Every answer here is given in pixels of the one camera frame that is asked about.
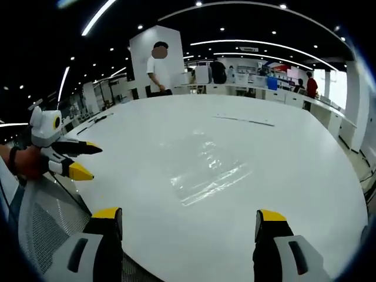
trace floor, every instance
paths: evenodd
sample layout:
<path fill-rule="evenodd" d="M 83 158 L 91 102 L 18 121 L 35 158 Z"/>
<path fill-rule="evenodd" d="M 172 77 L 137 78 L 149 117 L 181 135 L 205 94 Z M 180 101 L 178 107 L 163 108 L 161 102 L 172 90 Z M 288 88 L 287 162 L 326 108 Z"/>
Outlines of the floor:
<path fill-rule="evenodd" d="M 341 139 L 338 139 L 337 142 L 341 146 L 341 148 L 345 152 L 345 154 L 347 155 L 351 164 L 353 165 L 353 168 L 354 168 L 359 180 L 366 179 L 368 176 L 370 176 L 371 175 L 371 168 L 368 166 L 367 162 L 365 161 L 364 156 L 361 153 L 357 154 L 357 153 L 351 151 Z M 370 180 L 371 179 L 368 179 L 368 180 L 363 181 L 361 183 L 363 192 L 366 191 Z"/>

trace ceiling light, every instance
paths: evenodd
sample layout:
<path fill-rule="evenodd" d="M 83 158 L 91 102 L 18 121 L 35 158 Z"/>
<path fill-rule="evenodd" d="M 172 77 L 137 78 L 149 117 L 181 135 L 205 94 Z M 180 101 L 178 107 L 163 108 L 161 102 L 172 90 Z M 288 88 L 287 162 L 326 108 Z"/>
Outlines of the ceiling light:
<path fill-rule="evenodd" d="M 64 83 L 65 83 L 66 76 L 68 75 L 68 72 L 69 72 L 69 67 L 67 66 L 66 69 L 65 69 L 64 75 L 63 75 L 63 79 L 61 81 L 61 85 L 60 85 L 59 96 L 58 96 L 58 103 L 60 102 L 61 93 L 63 92 L 63 86 L 64 86 Z"/>
<path fill-rule="evenodd" d="M 219 42 L 257 43 L 257 44 L 265 44 L 265 45 L 270 45 L 270 46 L 281 47 L 281 48 L 292 50 L 292 51 L 301 53 L 301 54 L 303 54 L 305 56 L 311 57 L 311 58 L 317 60 L 318 62 L 321 62 L 321 63 L 329 66 L 330 68 L 334 69 L 335 71 L 338 71 L 338 69 L 336 69 L 335 67 L 333 67 L 332 65 L 330 65 L 326 61 L 324 61 L 324 60 L 322 60 L 322 59 L 320 59 L 320 58 L 318 58 L 318 57 L 316 57 L 314 55 L 308 54 L 306 52 L 303 52 L 301 50 L 298 50 L 298 49 L 295 49 L 295 48 L 292 48 L 292 47 L 289 47 L 289 46 L 285 46 L 285 45 L 281 45 L 281 44 L 276 44 L 276 43 L 271 43 L 271 42 L 256 41 L 256 40 L 245 40 L 245 39 L 223 39 L 223 40 L 212 40 L 212 41 L 203 41 L 203 42 L 191 43 L 190 46 L 201 45 L 201 44 L 208 44 L 208 43 L 219 43 Z"/>
<path fill-rule="evenodd" d="M 260 56 L 259 54 L 253 54 L 253 53 L 214 53 L 214 55 L 247 55 L 247 56 Z M 281 60 L 281 61 L 284 61 L 284 62 L 287 62 L 287 63 L 293 63 L 295 65 L 298 65 L 298 66 L 302 66 L 306 69 L 309 69 L 309 70 L 313 70 L 312 68 L 310 68 L 309 66 L 305 66 L 305 65 L 302 65 L 300 63 L 297 63 L 297 62 L 293 62 L 293 61 L 290 61 L 290 60 L 286 60 L 286 59 L 283 59 L 283 58 L 278 58 L 278 57 L 273 57 L 273 56 L 267 56 L 267 55 L 264 55 L 264 57 L 266 58 L 270 58 L 270 59 L 275 59 L 275 60 Z"/>
<path fill-rule="evenodd" d="M 126 68 L 127 68 L 127 67 L 125 66 L 124 68 L 119 69 L 117 72 L 114 72 L 114 73 L 111 75 L 111 77 L 114 76 L 114 75 L 117 75 L 119 72 L 125 70 Z"/>
<path fill-rule="evenodd" d="M 0 127 L 18 126 L 18 125 L 28 125 L 28 123 L 3 123 L 3 124 L 0 124 Z"/>
<path fill-rule="evenodd" d="M 108 0 L 94 15 L 94 17 L 90 20 L 86 28 L 82 32 L 82 36 L 86 36 L 89 31 L 92 29 L 94 24 L 97 22 L 97 20 L 106 12 L 108 8 L 115 2 L 116 0 Z"/>

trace person in black shirt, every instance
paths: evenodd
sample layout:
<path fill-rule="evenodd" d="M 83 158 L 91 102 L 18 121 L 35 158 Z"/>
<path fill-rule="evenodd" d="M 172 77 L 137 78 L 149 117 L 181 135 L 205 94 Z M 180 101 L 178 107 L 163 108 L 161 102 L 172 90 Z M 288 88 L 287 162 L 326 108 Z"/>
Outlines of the person in black shirt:
<path fill-rule="evenodd" d="M 298 83 L 299 83 L 299 85 L 295 86 L 295 88 L 294 88 L 295 93 L 298 93 L 299 89 L 301 89 L 301 88 L 305 89 L 304 86 L 303 86 L 303 80 L 301 78 L 298 79 Z"/>

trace black ceiling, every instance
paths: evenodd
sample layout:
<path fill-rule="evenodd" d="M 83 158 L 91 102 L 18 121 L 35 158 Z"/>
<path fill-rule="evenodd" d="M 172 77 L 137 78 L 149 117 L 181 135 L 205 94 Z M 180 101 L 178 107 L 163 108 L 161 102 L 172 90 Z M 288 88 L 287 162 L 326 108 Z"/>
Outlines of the black ceiling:
<path fill-rule="evenodd" d="M 27 108 L 33 101 L 59 92 L 67 66 L 70 72 L 63 89 L 63 98 L 87 81 L 109 76 L 127 66 L 132 76 L 132 62 L 127 50 L 129 39 L 155 24 L 181 32 L 184 54 L 212 58 L 213 52 L 239 52 L 237 46 L 256 44 L 213 43 L 190 46 L 193 42 L 215 39 L 250 39 L 287 45 L 319 58 L 351 59 L 351 52 L 337 38 L 323 28 L 280 9 L 256 5 L 217 5 L 201 7 L 157 20 L 180 9 L 195 5 L 196 1 L 117 0 L 100 18 L 88 36 L 81 33 L 95 12 L 106 0 L 80 0 L 65 9 L 56 7 L 56 0 L 8 1 L 2 7 L 0 119 L 5 122 L 27 122 Z M 203 4 L 217 1 L 202 1 Z M 265 1 L 280 5 L 282 1 Z M 340 25 L 336 3 L 318 1 L 283 1 L 291 10 L 320 22 L 330 30 Z M 345 36 L 340 29 L 339 36 Z M 283 48 L 257 46 L 267 49 L 268 55 L 304 63 L 307 56 Z M 343 68 L 343 63 L 333 64 Z M 2 136 L 12 135 L 17 128 L 0 130 Z"/>

